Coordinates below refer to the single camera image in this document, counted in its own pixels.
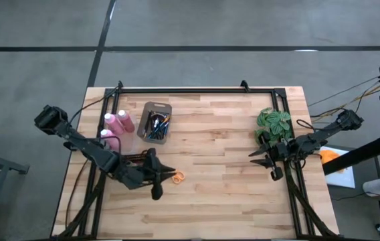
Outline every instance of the leaf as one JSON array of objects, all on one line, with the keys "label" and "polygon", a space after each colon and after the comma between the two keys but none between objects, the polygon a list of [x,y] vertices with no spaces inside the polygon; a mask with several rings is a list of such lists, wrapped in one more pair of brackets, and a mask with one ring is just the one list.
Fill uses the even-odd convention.
[{"label": "leaf", "polygon": [[277,142],[278,142],[278,139],[279,139],[279,135],[274,135],[272,133],[269,133],[270,135],[270,141],[269,141],[269,144],[270,145],[275,145]]},{"label": "leaf", "polygon": [[267,114],[267,112],[268,112],[269,110],[271,110],[271,109],[272,109],[272,107],[264,108],[264,109],[262,109],[260,112],[261,112],[261,113],[266,113],[266,114]]},{"label": "leaf", "polygon": [[290,114],[288,112],[281,112],[279,114],[279,116],[280,116],[280,118],[281,118],[282,121],[289,121],[289,120],[291,120],[291,116],[290,116]]},{"label": "leaf", "polygon": [[278,123],[272,123],[270,125],[270,130],[272,131],[273,135],[279,135],[283,128]]},{"label": "leaf", "polygon": [[258,115],[258,117],[257,117],[257,125],[259,127],[266,126],[266,117],[267,117],[266,113],[261,113],[261,114]]},{"label": "leaf", "polygon": [[279,125],[285,130],[288,131],[290,129],[290,125],[286,122],[280,121]]},{"label": "leaf", "polygon": [[262,134],[262,132],[263,132],[263,129],[254,131],[254,137],[256,138],[256,142],[258,145],[261,145],[260,142],[258,141],[258,137]]},{"label": "leaf", "polygon": [[284,135],[284,138],[288,140],[288,139],[290,139],[291,137],[292,137],[292,135],[291,135],[291,130],[286,131],[286,132],[285,132],[285,135]]},{"label": "leaf", "polygon": [[278,123],[280,121],[280,116],[278,112],[272,112],[267,117],[266,120],[270,123]]}]

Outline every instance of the cable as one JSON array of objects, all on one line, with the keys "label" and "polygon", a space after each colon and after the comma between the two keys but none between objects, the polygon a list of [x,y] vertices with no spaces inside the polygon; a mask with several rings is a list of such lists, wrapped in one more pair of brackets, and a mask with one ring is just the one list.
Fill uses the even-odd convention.
[{"label": "cable", "polygon": [[367,91],[369,91],[370,88],[374,87],[376,84],[377,84],[377,82],[374,83],[372,86],[370,86],[368,89],[366,89],[366,90],[363,92],[363,94],[361,95],[361,98],[360,98],[359,101],[358,101],[358,106],[357,106],[357,109],[356,109],[355,113],[358,112],[358,110],[359,110],[359,105],[361,104],[361,101],[363,100],[362,97],[364,97],[365,93],[366,93]]},{"label": "cable", "polygon": [[359,84],[357,84],[357,85],[354,85],[354,86],[352,86],[352,87],[350,87],[350,88],[348,88],[348,89],[346,89],[346,90],[342,90],[342,91],[337,92],[336,94],[333,94],[333,95],[331,95],[331,96],[329,96],[329,97],[327,97],[327,98],[323,98],[322,100],[319,100],[319,101],[316,101],[316,102],[314,102],[314,103],[312,103],[312,104],[309,104],[308,107],[311,107],[312,105],[315,105],[315,104],[321,103],[322,101],[328,100],[328,99],[330,99],[330,98],[332,98],[332,97],[334,97],[334,96],[336,96],[336,95],[338,95],[338,94],[342,94],[342,93],[344,93],[344,92],[346,92],[346,91],[348,91],[348,90],[351,90],[351,89],[353,89],[353,88],[355,88],[355,87],[358,87],[358,86],[360,86],[360,85],[362,85],[362,84],[365,84],[365,83],[367,83],[367,82],[370,82],[370,81],[372,81],[372,80],[374,80],[374,79],[376,79],[376,78],[380,78],[380,76],[377,76],[377,77],[371,78],[371,79],[369,79],[369,80],[363,81],[363,82],[361,82],[361,83],[359,83]]},{"label": "cable", "polygon": [[100,140],[104,140],[104,139],[114,138],[114,139],[116,139],[118,141],[118,152],[122,153],[122,141],[120,141],[120,138],[118,138],[117,136],[96,137],[96,138],[78,138],[78,137],[73,137],[73,138],[80,139],[80,140],[89,140],[89,141],[100,141]]},{"label": "cable", "polygon": [[351,198],[356,198],[356,197],[359,197],[359,196],[361,196],[361,195],[365,195],[365,194],[373,194],[373,195],[380,195],[380,194],[377,194],[377,193],[372,193],[372,192],[370,192],[370,191],[367,191],[367,192],[363,192],[363,193],[360,193],[360,194],[358,194],[358,195],[353,195],[353,196],[349,196],[349,197],[341,197],[341,198],[339,198],[339,199],[335,199],[335,198],[331,198],[332,200],[335,200],[335,201],[341,201],[341,200],[343,200],[343,199],[351,199]]},{"label": "cable", "polygon": [[103,101],[104,99],[106,98],[109,98],[110,96],[112,96],[117,90],[118,90],[119,86],[116,86],[114,89],[112,89],[108,94],[104,95],[104,97],[102,97],[101,99],[95,101],[95,102],[92,102],[86,106],[83,106],[80,110],[77,110],[77,112],[72,116],[71,120],[68,121],[68,126],[70,127],[71,126],[71,123],[72,121],[74,120],[74,118],[80,113],[82,112],[84,109],[88,108],[89,106],[92,106],[96,103],[99,103],[101,101]]},{"label": "cable", "polygon": [[[342,122],[347,121],[350,117],[351,117],[351,114],[348,113],[348,116],[347,116],[346,119],[343,120]],[[304,128],[306,128],[306,129],[312,129],[313,132],[315,132],[315,131],[329,131],[329,130],[333,130],[333,129],[335,129],[335,128],[337,128],[337,127],[339,126],[339,124],[337,124],[335,127],[331,127],[331,128],[315,128],[315,127],[313,127],[311,124],[309,124],[307,121],[302,120],[302,119],[298,119],[298,120],[296,121],[296,123],[297,123],[299,126],[304,127]]]},{"label": "cable", "polygon": [[70,211],[72,197],[74,195],[74,192],[76,191],[78,180],[80,180],[80,176],[82,175],[84,167],[86,166],[86,164],[87,164],[88,161],[89,161],[89,159],[86,159],[86,161],[84,162],[81,170],[77,174],[76,181],[74,182],[74,187],[72,188],[71,196],[70,196],[70,199],[68,200],[67,211],[65,213],[65,229],[68,226],[68,212]]},{"label": "cable", "polygon": [[341,106],[339,106],[339,107],[337,107],[337,108],[334,108],[334,109],[331,109],[331,110],[328,110],[328,111],[324,111],[324,112],[321,113],[321,114],[318,114],[318,115],[312,115],[312,116],[310,116],[310,117],[311,117],[311,118],[319,117],[319,118],[317,118],[316,120],[314,120],[314,122],[316,122],[316,121],[319,121],[320,119],[322,119],[322,118],[324,118],[324,117],[326,117],[326,116],[331,116],[331,115],[333,115],[334,113],[336,113],[336,112],[339,111],[340,109],[343,109],[346,105],[348,105],[348,104],[350,104],[350,103],[353,103],[353,102],[355,102],[355,101],[357,101],[357,100],[360,100],[360,103],[361,103],[361,99],[362,99],[362,98],[364,98],[364,97],[366,97],[366,96],[369,96],[369,95],[372,95],[372,94],[377,93],[378,91],[380,91],[380,90],[378,90],[378,91],[374,91],[374,90],[377,90],[378,88],[380,88],[380,85],[378,85],[378,86],[376,86],[374,89],[371,89],[371,90],[370,90],[370,88],[374,87],[374,85],[376,85],[377,83],[378,83],[378,82],[374,83],[372,86],[370,86],[368,89],[366,89],[366,91],[364,91],[364,93],[362,93],[362,95],[355,97],[352,101],[350,101],[350,102],[348,102],[348,103],[346,103],[346,104],[342,104]]},{"label": "cable", "polygon": [[[306,160],[305,159],[301,159],[301,161],[303,161],[303,165],[302,165],[302,169],[303,169],[303,167],[306,165]],[[293,167],[292,165],[291,165],[291,163],[293,163],[293,162],[290,162],[290,167],[291,167],[291,169],[293,169],[293,170],[296,170],[296,168],[295,167]]]}]

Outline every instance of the butcher block tabletop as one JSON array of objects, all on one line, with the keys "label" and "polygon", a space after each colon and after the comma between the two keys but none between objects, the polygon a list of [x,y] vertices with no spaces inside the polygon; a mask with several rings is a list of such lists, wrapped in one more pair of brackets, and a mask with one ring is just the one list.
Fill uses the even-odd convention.
[{"label": "butcher block tabletop", "polygon": [[[294,134],[309,133],[310,129],[296,124],[297,119],[310,122],[303,88],[285,89]],[[102,98],[104,91],[105,88],[88,88],[84,105]],[[286,179],[273,181],[271,169],[250,163],[254,158],[248,157],[258,149],[254,140],[254,131],[258,128],[256,118],[263,108],[272,107],[270,94],[120,94],[118,109],[129,111],[138,128],[148,101],[172,106],[167,142],[150,144],[135,133],[127,133],[120,136],[122,153],[141,153],[154,147],[161,162],[182,171],[185,180],[179,184],[171,179],[162,182],[164,194],[154,201],[151,186],[131,191],[118,181],[107,179],[98,238],[296,237]],[[101,107],[102,102],[99,102],[82,111],[78,131],[85,137],[96,136]],[[68,200],[85,161],[78,151],[70,157],[52,235],[65,229]],[[84,202],[89,169],[88,163],[73,196],[68,222]],[[303,174],[311,206],[321,220],[338,233],[319,157],[307,158]],[[87,232],[92,227],[93,209],[94,205],[89,213]],[[299,214],[303,232],[307,234],[301,206]]]}]

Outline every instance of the orange object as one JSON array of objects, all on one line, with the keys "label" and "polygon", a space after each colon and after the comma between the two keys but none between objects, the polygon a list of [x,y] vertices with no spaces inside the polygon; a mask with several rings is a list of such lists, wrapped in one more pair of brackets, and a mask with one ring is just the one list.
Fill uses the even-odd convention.
[{"label": "orange object", "polygon": [[323,150],[320,151],[319,154],[321,155],[322,164],[328,163],[329,161],[336,159],[337,157],[340,157],[339,154],[331,150]]},{"label": "orange object", "polygon": [[184,178],[185,178],[184,173],[177,171],[175,173],[175,176],[172,177],[172,181],[175,184],[178,184],[178,183],[181,183],[184,180]]}]

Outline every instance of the concrete floor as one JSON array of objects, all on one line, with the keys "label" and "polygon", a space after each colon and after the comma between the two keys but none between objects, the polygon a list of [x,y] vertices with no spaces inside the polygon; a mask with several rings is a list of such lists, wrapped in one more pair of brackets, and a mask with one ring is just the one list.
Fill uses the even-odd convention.
[{"label": "concrete floor", "polygon": [[[0,46],[96,46],[108,0],[0,1]],[[118,1],[107,46],[380,46],[380,0]],[[33,126],[46,104],[81,107],[94,53],[0,53],[0,157],[30,164],[11,173],[0,201],[0,240],[46,238],[69,152]],[[104,53],[95,86],[303,86],[312,103],[377,76],[380,52]],[[310,108],[312,114],[353,99],[367,86]],[[364,99],[357,131],[330,143],[358,147],[380,137],[380,101]],[[375,178],[355,168],[358,180]],[[361,189],[331,188],[333,197]],[[377,202],[333,202],[341,234],[379,239]]]}]

